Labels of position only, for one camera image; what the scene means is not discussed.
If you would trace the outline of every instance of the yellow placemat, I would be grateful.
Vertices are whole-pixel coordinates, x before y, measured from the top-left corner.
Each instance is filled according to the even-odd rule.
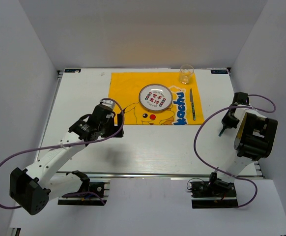
[[[146,110],[139,101],[139,93],[149,84],[161,84],[172,92],[172,104],[164,111]],[[190,101],[192,88],[196,120],[193,120]],[[201,100],[195,75],[191,82],[184,85],[179,82],[179,72],[112,73],[109,98],[116,100],[125,112],[125,124],[202,124],[204,122]]]

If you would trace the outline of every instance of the plate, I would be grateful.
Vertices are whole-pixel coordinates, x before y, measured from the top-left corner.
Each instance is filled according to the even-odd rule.
[[[140,91],[139,100],[148,110],[162,111],[172,103],[172,92],[163,85],[147,85]]]

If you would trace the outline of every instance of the glass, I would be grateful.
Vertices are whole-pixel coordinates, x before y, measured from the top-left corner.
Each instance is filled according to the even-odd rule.
[[[183,65],[180,68],[179,81],[183,84],[187,84],[190,82],[193,74],[194,68],[191,65]]]

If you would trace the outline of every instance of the knife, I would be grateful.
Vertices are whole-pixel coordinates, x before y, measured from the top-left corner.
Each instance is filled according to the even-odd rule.
[[[190,101],[191,101],[191,107],[192,107],[193,120],[196,120],[196,111],[195,111],[195,109],[194,109],[194,102],[193,102],[192,88],[190,89]]]

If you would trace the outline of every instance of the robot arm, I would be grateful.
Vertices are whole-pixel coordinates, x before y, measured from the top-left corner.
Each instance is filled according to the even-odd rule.
[[[120,128],[121,116],[117,116],[118,126],[115,126],[113,109],[112,101],[102,101],[95,107],[93,114],[81,117],[69,128],[59,142],[61,148],[48,151],[24,170],[13,170],[10,175],[10,196],[27,212],[35,215],[53,198],[70,192],[87,191],[87,175],[79,171],[73,171],[63,177],[54,177],[54,174],[88,145],[83,144],[84,142],[97,140],[99,136],[108,137]],[[123,137],[123,130],[115,137]]]
[[[249,106],[249,98],[246,93],[235,93],[230,106]],[[211,198],[212,201],[205,202],[204,208],[227,207],[225,203],[215,201],[216,197],[228,194],[235,197],[234,178],[249,164],[259,161],[261,158],[267,158],[271,153],[278,122],[267,118],[252,109],[230,109],[222,119],[223,129],[219,136],[226,129],[229,132],[235,132],[237,126],[239,129],[234,139],[233,155],[229,157],[221,170],[232,174],[226,175],[222,172],[212,172],[209,182],[191,183],[192,194],[201,202],[203,199]]]

